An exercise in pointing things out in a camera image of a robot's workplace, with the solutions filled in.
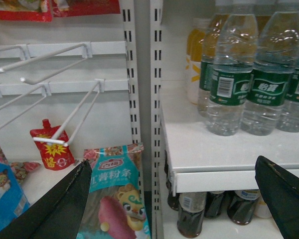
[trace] sweet potato noodle package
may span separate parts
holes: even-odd
[[[29,208],[9,165],[0,163],[0,231]]]
[[[30,134],[32,137],[41,137],[41,138],[51,138],[55,132],[60,128],[60,126],[51,127],[48,119],[42,121],[43,128],[32,129]],[[67,142],[69,140],[68,135],[63,131],[58,137],[59,140]],[[67,168],[75,162],[75,159],[69,149],[61,144],[52,144],[44,142],[35,142],[35,145],[40,151],[42,162],[44,167],[54,171]]]
[[[53,0],[53,16],[120,14],[119,0]]]
[[[143,144],[88,149],[90,193],[77,239],[150,239],[138,190]]]
[[[0,0],[0,20],[52,21],[49,0]]]

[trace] white wire hook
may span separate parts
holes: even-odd
[[[25,65],[33,63],[33,62],[45,60],[45,59],[48,59],[50,57],[59,55],[61,53],[64,53],[64,52],[67,52],[67,51],[70,51],[70,50],[73,50],[73,49],[76,49],[76,48],[79,48],[79,47],[84,47],[85,48],[85,50],[82,53],[82,55],[84,57],[85,57],[85,55],[88,55],[88,49],[87,49],[88,46],[87,46],[87,44],[86,43],[80,43],[80,44],[77,44],[77,45],[74,45],[74,46],[70,46],[70,47],[58,50],[58,51],[54,51],[54,52],[47,53],[47,54],[44,54],[44,55],[41,55],[41,56],[30,58],[30,59],[27,59],[25,61],[19,61],[19,62],[16,62],[16,63],[9,64],[7,66],[0,67],[0,73],[5,73],[9,70],[13,70],[15,68],[25,66]]]
[[[83,118],[80,120],[79,124],[76,126],[76,128],[75,128],[72,136],[70,137],[70,139],[67,142],[65,142],[63,140],[58,140],[58,137],[64,131],[65,127],[68,125],[68,123],[70,122],[70,120],[74,117],[74,115],[82,107],[82,105],[84,104],[85,100],[94,91],[94,89],[97,86],[99,87],[99,89],[98,89],[98,92],[97,92],[96,96],[94,97],[93,101],[91,102],[90,107],[88,108],[87,112],[85,113],[85,115],[83,116]],[[96,83],[91,88],[91,90],[84,96],[84,98],[81,100],[81,102],[79,103],[79,105],[74,109],[74,111],[69,115],[69,117],[64,121],[64,123],[60,126],[60,128],[55,132],[55,134],[51,138],[33,137],[33,140],[34,141],[38,141],[38,142],[46,142],[48,144],[54,144],[54,143],[56,143],[56,144],[62,144],[63,146],[68,147],[72,143],[74,137],[78,133],[78,131],[81,128],[82,124],[84,123],[87,115],[91,111],[92,106],[94,105],[94,103],[95,103],[97,97],[99,96],[100,92],[103,91],[103,88],[104,88],[104,80],[101,80],[101,79],[97,80]]]
[[[40,85],[38,87],[35,87],[34,89],[32,89],[31,91],[27,92],[26,94],[23,94],[15,99],[13,99],[12,101],[9,101],[7,102],[6,104],[2,105],[0,107],[0,110],[2,110],[3,108],[11,105],[12,103],[16,102],[17,100],[21,99],[22,97],[26,96],[26,95],[29,95],[30,93],[32,93],[33,91],[39,89],[39,88],[43,88],[42,90],[42,94],[43,94],[43,97],[36,101],[35,103],[33,103],[31,106],[27,107],[25,110],[23,110],[22,112],[20,112],[19,114],[17,114],[15,117],[11,118],[10,120],[8,120],[7,122],[3,123],[0,125],[0,129],[2,129],[3,127],[5,127],[6,125],[8,125],[9,123],[11,123],[12,121],[14,121],[16,118],[20,117],[21,115],[23,115],[24,113],[26,113],[27,111],[29,111],[30,109],[32,109],[34,106],[36,106],[37,104],[39,104],[41,101],[43,101],[46,97],[47,97],[47,90],[45,89],[45,85]]]

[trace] red package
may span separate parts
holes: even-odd
[[[53,0],[53,16],[120,14],[119,0]]]
[[[56,126],[51,128],[50,122],[48,119],[44,119],[42,129],[32,129],[30,134],[32,137],[41,137],[41,138],[51,138],[54,133],[60,128]],[[67,142],[69,140],[68,135],[63,131],[58,137],[59,140]],[[75,162],[74,157],[69,149],[61,144],[52,144],[37,142],[35,141],[36,146],[38,147],[42,162],[44,167],[51,170],[61,170],[67,168],[72,163]]]
[[[0,0],[0,20],[52,21],[49,0]]]

